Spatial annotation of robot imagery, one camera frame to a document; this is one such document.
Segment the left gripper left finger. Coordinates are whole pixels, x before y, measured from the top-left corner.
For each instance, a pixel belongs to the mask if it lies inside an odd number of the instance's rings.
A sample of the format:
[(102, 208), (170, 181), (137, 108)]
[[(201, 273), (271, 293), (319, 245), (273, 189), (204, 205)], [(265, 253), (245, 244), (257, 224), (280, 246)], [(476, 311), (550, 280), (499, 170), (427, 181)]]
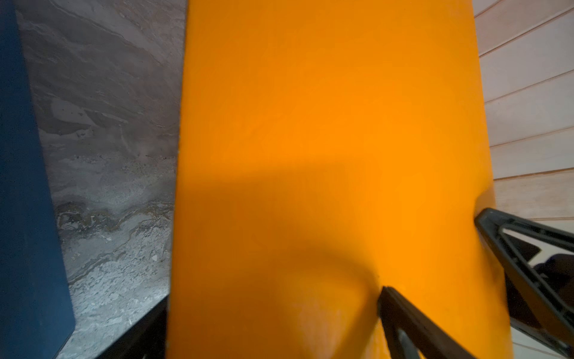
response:
[(168, 299), (169, 296), (165, 296), (97, 358), (164, 359)]

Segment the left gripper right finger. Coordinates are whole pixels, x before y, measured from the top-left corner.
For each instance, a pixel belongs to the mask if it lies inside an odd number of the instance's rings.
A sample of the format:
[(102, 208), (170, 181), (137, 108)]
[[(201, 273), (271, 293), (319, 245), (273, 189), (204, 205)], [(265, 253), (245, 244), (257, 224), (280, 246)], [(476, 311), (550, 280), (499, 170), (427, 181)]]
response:
[(378, 298), (391, 358), (472, 358), (473, 355), (392, 287)]

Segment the blue shoebox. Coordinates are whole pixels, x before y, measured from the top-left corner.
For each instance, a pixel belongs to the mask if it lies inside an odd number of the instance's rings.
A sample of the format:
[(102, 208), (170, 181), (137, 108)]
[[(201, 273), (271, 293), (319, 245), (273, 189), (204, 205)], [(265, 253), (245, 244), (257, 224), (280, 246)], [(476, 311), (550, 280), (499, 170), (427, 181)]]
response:
[(76, 320), (12, 1), (1, 2), (1, 357), (56, 358)]

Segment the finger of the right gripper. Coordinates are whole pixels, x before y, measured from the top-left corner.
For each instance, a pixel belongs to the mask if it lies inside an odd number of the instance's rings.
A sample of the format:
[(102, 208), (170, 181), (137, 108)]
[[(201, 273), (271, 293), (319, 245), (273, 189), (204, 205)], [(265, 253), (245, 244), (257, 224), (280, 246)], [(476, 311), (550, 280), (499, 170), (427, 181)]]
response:
[[(573, 234), (483, 209), (475, 217), (481, 238), (505, 272), (511, 327), (564, 357), (573, 356)], [(566, 251), (534, 266), (540, 252), (518, 236)]]

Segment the orange shoebox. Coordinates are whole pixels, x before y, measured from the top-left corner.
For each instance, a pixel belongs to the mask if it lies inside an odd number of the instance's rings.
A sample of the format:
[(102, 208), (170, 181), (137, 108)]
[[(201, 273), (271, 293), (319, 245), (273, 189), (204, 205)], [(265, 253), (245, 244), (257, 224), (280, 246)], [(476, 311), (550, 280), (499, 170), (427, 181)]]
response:
[(470, 1), (190, 1), (169, 358), (387, 358), (393, 287), (511, 358)]

